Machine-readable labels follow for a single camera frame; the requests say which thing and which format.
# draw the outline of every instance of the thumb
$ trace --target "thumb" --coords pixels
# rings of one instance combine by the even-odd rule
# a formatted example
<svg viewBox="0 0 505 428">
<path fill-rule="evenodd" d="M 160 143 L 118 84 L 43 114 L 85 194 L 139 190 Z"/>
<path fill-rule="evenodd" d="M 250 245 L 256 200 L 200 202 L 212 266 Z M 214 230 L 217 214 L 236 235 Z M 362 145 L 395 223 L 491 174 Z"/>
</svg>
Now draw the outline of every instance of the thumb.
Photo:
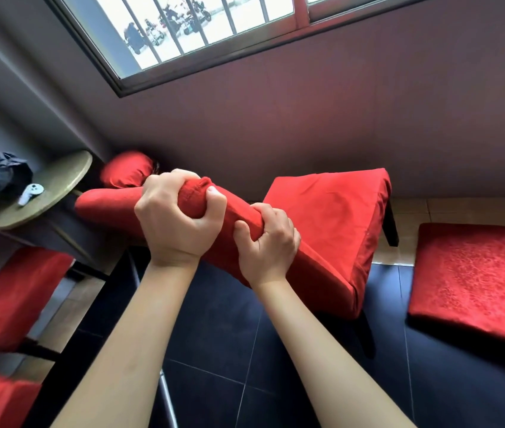
<svg viewBox="0 0 505 428">
<path fill-rule="evenodd" d="M 239 250 L 239 254 L 251 250 L 254 242 L 251 239 L 251 229 L 248 227 L 248 224 L 246 222 L 235 222 L 235 231 L 233 233 L 233 237 L 235 239 L 236 247 Z"/>
<path fill-rule="evenodd" d="M 227 209 L 227 197 L 217 191 L 214 186 L 207 188 L 207 210 L 203 216 L 208 223 L 223 223 L 224 213 Z"/>
</svg>

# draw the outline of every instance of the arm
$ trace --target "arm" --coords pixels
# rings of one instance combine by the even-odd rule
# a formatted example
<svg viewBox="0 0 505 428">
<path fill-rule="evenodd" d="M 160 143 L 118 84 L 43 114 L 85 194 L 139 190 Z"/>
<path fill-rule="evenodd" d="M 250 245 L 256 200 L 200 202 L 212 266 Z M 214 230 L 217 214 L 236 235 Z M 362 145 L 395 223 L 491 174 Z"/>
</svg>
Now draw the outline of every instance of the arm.
<svg viewBox="0 0 505 428">
<path fill-rule="evenodd" d="M 220 232 L 227 199 L 207 192 L 202 219 L 185 216 L 177 193 L 198 176 L 174 171 L 150 176 L 135 212 L 151 251 L 139 288 L 53 427 L 149 424 L 165 349 L 200 256 Z"/>
<path fill-rule="evenodd" d="M 290 287 L 285 275 L 300 244 L 292 221 L 267 204 L 253 207 L 262 213 L 264 234 L 253 242 L 247 224 L 235 224 L 240 269 L 290 354 L 322 427 L 413 427 Z"/>
</svg>

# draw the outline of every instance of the round table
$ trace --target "round table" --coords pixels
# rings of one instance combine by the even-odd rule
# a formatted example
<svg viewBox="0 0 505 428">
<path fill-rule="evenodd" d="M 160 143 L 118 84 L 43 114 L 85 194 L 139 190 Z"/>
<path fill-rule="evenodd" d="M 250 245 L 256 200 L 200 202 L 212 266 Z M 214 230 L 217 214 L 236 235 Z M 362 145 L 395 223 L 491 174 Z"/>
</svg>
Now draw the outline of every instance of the round table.
<svg viewBox="0 0 505 428">
<path fill-rule="evenodd" d="M 65 156 L 33 175 L 33 183 L 44 186 L 44 192 L 33 197 L 28 204 L 19 206 L 18 198 L 0 208 L 0 230 L 10 230 L 23 225 L 42 215 L 49 208 L 62 200 L 76 187 L 88 172 L 92 164 L 92 155 L 86 150 Z M 88 255 L 67 233 L 54 222 L 45 218 L 50 227 L 86 259 Z"/>
</svg>

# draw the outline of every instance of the wooden tabletop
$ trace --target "wooden tabletop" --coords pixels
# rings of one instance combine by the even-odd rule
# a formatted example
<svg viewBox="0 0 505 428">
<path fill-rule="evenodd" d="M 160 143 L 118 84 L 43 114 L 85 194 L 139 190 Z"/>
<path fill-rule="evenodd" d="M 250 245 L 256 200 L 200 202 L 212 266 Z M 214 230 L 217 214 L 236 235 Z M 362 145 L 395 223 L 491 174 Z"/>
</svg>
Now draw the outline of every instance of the wooden tabletop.
<svg viewBox="0 0 505 428">
<path fill-rule="evenodd" d="M 86 150 L 65 156 L 33 175 L 33 183 L 44 186 L 44 192 L 19 206 L 18 198 L 0 208 L 0 230 L 10 230 L 41 215 L 70 193 L 92 164 Z"/>
</svg>

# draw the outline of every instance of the hand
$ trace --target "hand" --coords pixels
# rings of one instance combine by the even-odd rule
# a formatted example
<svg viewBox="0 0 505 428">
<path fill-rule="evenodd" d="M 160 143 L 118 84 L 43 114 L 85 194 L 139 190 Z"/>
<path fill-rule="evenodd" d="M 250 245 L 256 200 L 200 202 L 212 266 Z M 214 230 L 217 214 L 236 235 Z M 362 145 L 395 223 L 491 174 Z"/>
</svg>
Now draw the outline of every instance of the hand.
<svg viewBox="0 0 505 428">
<path fill-rule="evenodd" d="M 179 189 L 200 177 L 190 171 L 175 169 L 149 176 L 143 194 L 135 205 L 135 215 L 142 226 L 151 261 L 157 265 L 197 265 L 209 250 L 223 226 L 227 197 L 210 186 L 207 211 L 201 219 L 192 219 L 177 206 Z"/>
<path fill-rule="evenodd" d="M 264 234 L 253 242 L 247 223 L 237 221 L 234 238 L 239 250 L 240 271 L 256 290 L 266 282 L 286 279 L 300 245 L 300 233 L 284 210 L 261 202 L 251 207 L 262 214 Z"/>
</svg>

